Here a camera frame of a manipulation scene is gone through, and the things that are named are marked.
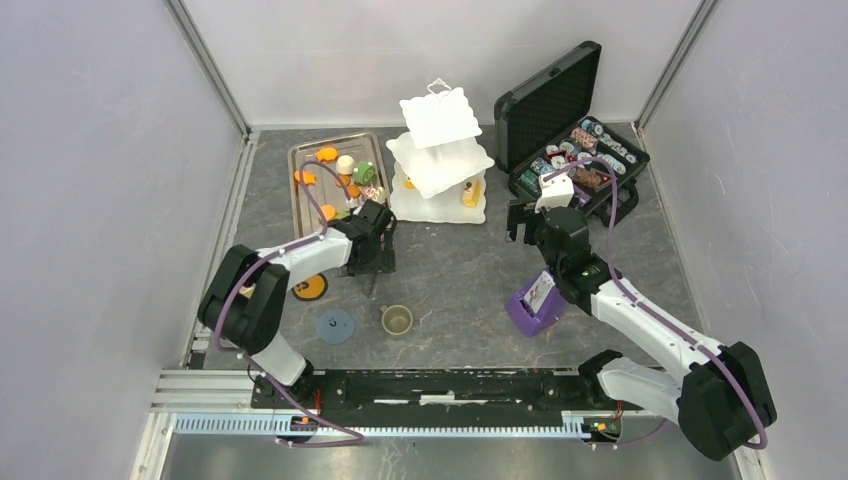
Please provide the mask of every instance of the beige cup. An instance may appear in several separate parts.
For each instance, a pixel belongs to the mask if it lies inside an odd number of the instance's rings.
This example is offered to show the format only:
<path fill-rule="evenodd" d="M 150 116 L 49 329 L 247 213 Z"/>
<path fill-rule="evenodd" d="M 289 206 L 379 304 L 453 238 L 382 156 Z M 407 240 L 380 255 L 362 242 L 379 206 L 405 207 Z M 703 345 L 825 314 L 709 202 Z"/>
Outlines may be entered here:
<path fill-rule="evenodd" d="M 380 321 L 390 335 L 403 335 L 412 328 L 412 312 L 403 305 L 383 305 L 380 311 L 383 312 Z"/>

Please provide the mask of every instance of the case lid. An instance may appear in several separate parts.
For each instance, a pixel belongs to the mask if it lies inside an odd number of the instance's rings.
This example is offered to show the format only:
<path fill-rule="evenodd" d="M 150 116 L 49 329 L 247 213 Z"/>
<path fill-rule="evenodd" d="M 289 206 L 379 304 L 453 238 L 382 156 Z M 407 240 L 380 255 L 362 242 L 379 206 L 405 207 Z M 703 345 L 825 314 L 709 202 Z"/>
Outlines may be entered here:
<path fill-rule="evenodd" d="M 601 46 L 583 42 L 495 102 L 495 163 L 511 173 L 589 113 Z"/>

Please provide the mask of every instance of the metal tray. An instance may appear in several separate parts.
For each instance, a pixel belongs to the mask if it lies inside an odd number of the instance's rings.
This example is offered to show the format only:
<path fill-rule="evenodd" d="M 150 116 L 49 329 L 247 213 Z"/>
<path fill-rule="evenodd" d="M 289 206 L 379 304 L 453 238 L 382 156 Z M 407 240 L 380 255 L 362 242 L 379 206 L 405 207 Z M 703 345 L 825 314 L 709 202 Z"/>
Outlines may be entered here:
<path fill-rule="evenodd" d="M 289 149 L 289 186 L 292 196 L 292 215 L 294 216 L 294 234 L 296 238 L 309 235 L 312 232 L 317 232 L 321 229 L 321 222 L 318 220 L 318 213 L 315 208 L 309 203 L 306 195 L 303 195 L 297 182 L 294 179 L 296 172 L 303 162 L 307 160 L 315 160 L 315 153 L 322 147 L 333 147 L 338 150 L 339 155 L 350 155 L 356 162 L 368 161 L 373 162 L 377 167 L 376 180 L 372 182 L 375 186 L 381 186 L 386 190 L 386 205 L 389 205 L 389 193 L 391 182 L 386 175 L 386 169 L 383 166 L 383 156 L 380 153 L 380 144 L 377 141 L 377 136 L 371 132 L 359 132 L 339 137 L 317 140 L 309 143 L 295 145 Z M 328 166 L 335 168 L 334 163 L 328 163 Z M 341 188 L 336 186 L 336 181 L 323 168 L 315 165 L 309 165 L 305 169 L 316 177 L 315 185 L 310 186 L 310 192 L 315 197 L 320 205 L 332 205 L 337 211 L 342 212 L 347 210 L 345 204 L 345 195 Z"/>

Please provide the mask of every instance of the blue disc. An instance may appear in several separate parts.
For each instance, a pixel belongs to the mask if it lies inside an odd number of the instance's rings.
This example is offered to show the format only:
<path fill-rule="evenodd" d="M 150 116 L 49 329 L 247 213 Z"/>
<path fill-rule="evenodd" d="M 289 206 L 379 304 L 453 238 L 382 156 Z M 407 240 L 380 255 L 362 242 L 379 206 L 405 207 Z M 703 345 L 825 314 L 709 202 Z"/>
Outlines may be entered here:
<path fill-rule="evenodd" d="M 346 342 L 353 336 L 354 330 L 356 330 L 356 322 L 347 313 L 347 310 L 341 308 L 324 312 L 315 324 L 315 331 L 318 336 L 330 345 Z"/>

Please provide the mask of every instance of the purple box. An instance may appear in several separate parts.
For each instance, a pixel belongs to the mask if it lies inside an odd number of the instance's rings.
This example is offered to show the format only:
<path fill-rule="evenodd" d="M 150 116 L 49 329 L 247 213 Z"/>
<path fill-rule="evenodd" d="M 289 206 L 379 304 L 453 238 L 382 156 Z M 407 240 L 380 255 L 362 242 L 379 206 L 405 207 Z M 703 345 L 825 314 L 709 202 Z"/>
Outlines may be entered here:
<path fill-rule="evenodd" d="M 512 323 L 527 337 L 535 337 L 559 320 L 568 302 L 554 285 L 547 268 L 533 277 L 505 305 Z"/>

